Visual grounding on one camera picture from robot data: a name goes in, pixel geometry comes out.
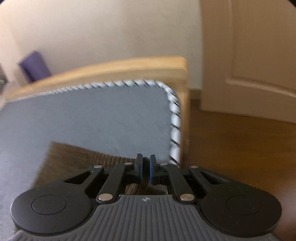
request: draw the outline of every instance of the metal rivet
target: metal rivet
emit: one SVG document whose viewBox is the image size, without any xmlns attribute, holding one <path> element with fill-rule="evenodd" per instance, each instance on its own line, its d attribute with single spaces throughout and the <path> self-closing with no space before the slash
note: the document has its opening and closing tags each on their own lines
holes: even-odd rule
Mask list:
<svg viewBox="0 0 296 241">
<path fill-rule="evenodd" d="M 192 194 L 189 193 L 184 193 L 180 196 L 180 199 L 182 201 L 192 201 L 194 199 L 194 196 Z"/>
<path fill-rule="evenodd" d="M 98 199 L 101 201 L 110 201 L 113 198 L 113 195 L 110 193 L 102 193 L 98 196 Z"/>
</svg>

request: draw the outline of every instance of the brown floor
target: brown floor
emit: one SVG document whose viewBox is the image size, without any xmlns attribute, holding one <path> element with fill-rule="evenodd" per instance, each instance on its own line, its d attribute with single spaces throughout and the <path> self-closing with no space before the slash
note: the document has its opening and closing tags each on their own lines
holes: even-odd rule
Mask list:
<svg viewBox="0 0 296 241">
<path fill-rule="evenodd" d="M 190 115 L 184 166 L 199 165 L 275 195 L 283 209 L 276 234 L 296 241 L 296 125 L 203 112 L 197 100 Z"/>
</svg>

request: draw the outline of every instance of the white door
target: white door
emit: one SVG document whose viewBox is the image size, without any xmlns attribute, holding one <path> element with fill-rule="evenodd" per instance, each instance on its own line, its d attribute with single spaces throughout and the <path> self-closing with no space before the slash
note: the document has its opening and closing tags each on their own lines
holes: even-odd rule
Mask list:
<svg viewBox="0 0 296 241">
<path fill-rule="evenodd" d="M 288 0 L 201 0 L 201 108 L 296 123 L 296 8 Z"/>
</svg>

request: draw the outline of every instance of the gray rubber base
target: gray rubber base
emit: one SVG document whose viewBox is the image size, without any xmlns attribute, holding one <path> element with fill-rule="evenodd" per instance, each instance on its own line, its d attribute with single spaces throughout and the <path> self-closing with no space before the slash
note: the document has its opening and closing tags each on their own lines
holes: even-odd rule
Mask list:
<svg viewBox="0 0 296 241">
<path fill-rule="evenodd" d="M 272 234 L 232 237 L 208 226 L 195 207 L 174 201 L 171 195 L 122 195 L 113 204 L 100 205 L 77 229 L 39 237 L 19 231 L 9 241 L 279 241 Z"/>
</svg>

